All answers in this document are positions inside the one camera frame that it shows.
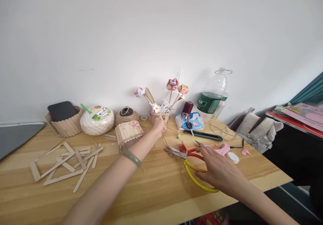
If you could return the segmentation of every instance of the water bottle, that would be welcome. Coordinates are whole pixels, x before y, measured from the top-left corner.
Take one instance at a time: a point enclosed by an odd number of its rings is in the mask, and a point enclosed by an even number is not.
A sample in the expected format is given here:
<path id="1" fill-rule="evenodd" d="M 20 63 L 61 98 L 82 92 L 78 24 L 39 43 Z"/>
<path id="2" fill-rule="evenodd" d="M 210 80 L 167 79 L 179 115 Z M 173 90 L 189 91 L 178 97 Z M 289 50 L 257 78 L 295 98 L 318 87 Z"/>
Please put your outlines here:
<path id="1" fill-rule="evenodd" d="M 220 68 L 210 79 L 209 84 L 201 93 L 198 110 L 204 120 L 207 122 L 213 117 L 226 89 L 226 75 L 231 74 L 231 70 Z"/>
<path id="2" fill-rule="evenodd" d="M 218 118 L 218 116 L 220 115 L 221 111 L 223 110 L 223 108 L 225 106 L 225 101 L 227 100 L 229 94 L 230 94 L 230 92 L 228 92 L 228 91 L 224 92 L 223 97 L 222 97 L 220 104 L 218 106 L 218 109 L 216 109 L 213 117 Z"/>

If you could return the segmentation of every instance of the green straw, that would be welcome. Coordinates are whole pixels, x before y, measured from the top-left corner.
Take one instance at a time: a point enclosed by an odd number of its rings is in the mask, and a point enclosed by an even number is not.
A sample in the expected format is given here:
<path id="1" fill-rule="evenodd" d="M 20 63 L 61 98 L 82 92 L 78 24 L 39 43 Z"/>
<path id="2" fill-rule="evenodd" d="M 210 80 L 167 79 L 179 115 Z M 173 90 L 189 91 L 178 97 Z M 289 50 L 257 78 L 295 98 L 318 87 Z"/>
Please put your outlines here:
<path id="1" fill-rule="evenodd" d="M 89 111 L 89 109 L 87 109 L 82 103 L 81 103 L 81 106 L 89 113 L 91 114 L 92 112 Z"/>

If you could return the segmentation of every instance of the teal curtain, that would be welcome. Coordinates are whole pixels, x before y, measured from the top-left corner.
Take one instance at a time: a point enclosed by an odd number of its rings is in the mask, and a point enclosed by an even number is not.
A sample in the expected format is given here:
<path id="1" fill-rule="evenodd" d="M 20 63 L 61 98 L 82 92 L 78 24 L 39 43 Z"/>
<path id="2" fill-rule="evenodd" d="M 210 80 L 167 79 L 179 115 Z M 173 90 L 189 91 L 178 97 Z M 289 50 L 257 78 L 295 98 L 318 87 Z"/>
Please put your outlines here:
<path id="1" fill-rule="evenodd" d="M 323 100 L 323 72 L 308 86 L 298 93 L 290 103 L 296 105 L 300 102 L 318 103 Z"/>

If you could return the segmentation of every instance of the black phone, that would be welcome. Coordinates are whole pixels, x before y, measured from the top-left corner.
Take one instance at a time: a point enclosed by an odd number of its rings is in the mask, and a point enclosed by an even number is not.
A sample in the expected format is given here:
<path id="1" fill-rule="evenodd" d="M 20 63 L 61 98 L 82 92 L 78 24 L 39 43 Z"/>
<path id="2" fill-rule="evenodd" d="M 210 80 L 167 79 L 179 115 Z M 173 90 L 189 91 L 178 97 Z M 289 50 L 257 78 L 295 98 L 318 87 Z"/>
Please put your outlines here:
<path id="1" fill-rule="evenodd" d="M 62 121 L 69 119 L 77 114 L 77 111 L 73 104 L 69 101 L 57 103 L 47 107 L 52 121 Z"/>

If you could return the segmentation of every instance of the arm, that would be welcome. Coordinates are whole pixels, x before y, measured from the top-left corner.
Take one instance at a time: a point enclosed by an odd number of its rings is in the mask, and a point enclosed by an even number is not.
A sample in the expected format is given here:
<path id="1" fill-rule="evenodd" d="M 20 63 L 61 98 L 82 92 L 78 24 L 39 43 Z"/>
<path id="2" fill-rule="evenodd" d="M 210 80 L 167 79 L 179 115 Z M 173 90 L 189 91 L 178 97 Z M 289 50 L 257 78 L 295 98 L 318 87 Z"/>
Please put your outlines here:
<path id="1" fill-rule="evenodd" d="M 270 225 L 298 224 L 261 190 L 251 184 L 229 159 L 209 147 L 198 148 L 208 171 L 196 172 L 201 180 L 208 182 L 223 193 L 237 199 Z"/>
<path id="2" fill-rule="evenodd" d="M 155 119 L 154 126 L 131 149 L 141 161 L 162 136 L 164 121 Z M 74 204 L 62 224 L 100 224 L 119 192 L 124 188 L 137 166 L 130 159 L 120 156 Z"/>

